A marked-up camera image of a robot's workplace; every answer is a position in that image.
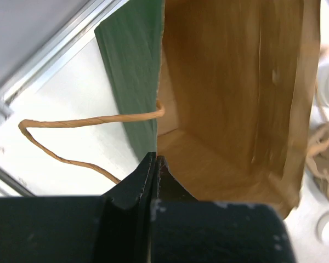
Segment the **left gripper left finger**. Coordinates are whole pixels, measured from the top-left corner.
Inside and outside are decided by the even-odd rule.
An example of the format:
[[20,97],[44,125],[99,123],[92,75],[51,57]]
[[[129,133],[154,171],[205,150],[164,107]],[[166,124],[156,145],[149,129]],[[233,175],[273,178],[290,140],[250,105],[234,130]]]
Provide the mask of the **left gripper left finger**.
[[155,163],[100,196],[0,198],[0,262],[146,262]]

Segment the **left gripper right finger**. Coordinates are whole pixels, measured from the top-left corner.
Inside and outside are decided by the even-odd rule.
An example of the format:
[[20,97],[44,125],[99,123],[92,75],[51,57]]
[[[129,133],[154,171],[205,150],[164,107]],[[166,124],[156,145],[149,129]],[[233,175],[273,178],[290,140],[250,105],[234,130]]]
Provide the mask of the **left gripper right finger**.
[[295,262],[286,228],[269,205],[196,200],[156,162],[150,207],[152,262]]

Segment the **green paper bag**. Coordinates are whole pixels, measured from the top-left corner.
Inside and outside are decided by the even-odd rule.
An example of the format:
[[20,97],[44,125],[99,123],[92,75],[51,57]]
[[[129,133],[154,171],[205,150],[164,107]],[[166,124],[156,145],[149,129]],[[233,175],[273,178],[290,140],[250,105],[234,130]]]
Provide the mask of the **green paper bag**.
[[128,1],[95,28],[135,155],[166,157],[199,200],[299,205],[320,53],[319,1]]

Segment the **aluminium rail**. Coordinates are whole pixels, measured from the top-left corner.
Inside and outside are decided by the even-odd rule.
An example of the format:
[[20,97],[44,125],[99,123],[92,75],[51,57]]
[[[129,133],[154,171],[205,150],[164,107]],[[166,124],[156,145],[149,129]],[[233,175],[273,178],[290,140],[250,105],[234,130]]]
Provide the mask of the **aluminium rail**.
[[24,119],[118,114],[95,28],[123,1],[0,1],[0,196],[100,195],[112,181],[25,138]]

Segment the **brown cardboard cup carrier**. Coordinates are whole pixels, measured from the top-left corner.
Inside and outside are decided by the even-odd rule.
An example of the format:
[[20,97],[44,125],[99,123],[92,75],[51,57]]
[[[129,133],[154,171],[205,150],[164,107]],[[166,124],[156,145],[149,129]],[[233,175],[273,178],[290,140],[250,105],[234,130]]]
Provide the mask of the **brown cardboard cup carrier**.
[[329,201],[329,123],[313,130],[305,160],[314,182]]

